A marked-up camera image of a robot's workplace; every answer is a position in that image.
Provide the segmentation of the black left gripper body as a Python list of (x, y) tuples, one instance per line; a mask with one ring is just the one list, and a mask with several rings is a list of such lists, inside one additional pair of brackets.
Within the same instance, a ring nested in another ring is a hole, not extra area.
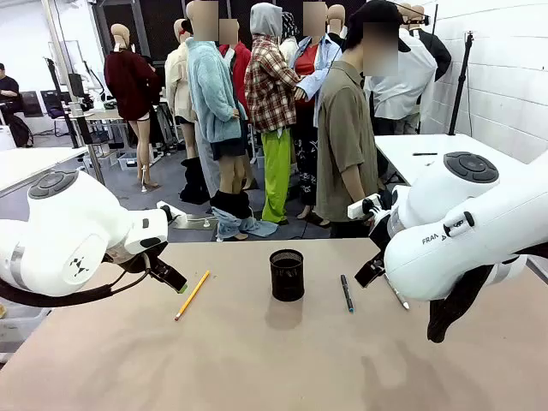
[(104, 262), (119, 265), (123, 270), (133, 274), (146, 270), (151, 272), (156, 259), (160, 259), (159, 256), (167, 245), (166, 241), (159, 242), (137, 254), (131, 254), (127, 249), (122, 247), (112, 247), (105, 252)]

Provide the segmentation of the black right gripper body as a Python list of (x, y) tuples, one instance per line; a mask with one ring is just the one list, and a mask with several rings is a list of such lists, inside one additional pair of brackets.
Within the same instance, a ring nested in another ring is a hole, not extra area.
[(390, 235), (387, 230), (389, 219), (390, 211), (376, 211), (369, 219), (369, 238), (379, 249), (373, 260), (382, 259), (384, 257), (384, 251), (390, 242)]

